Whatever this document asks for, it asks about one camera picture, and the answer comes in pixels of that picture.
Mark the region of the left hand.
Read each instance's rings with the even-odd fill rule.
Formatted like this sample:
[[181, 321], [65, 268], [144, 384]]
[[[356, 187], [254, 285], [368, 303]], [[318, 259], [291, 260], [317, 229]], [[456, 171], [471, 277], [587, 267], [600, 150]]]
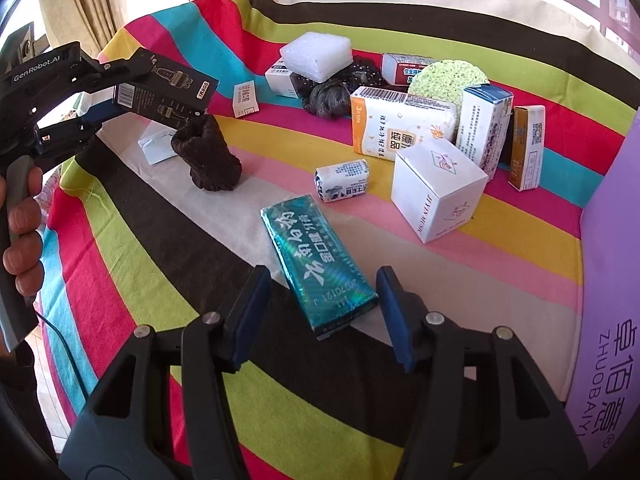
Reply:
[[8, 226], [16, 240], [2, 252], [2, 266], [11, 275], [15, 290], [24, 298], [40, 291], [43, 283], [42, 240], [37, 232], [41, 211], [35, 196], [42, 190], [42, 170], [32, 167], [26, 177], [28, 188], [24, 200], [6, 210]]

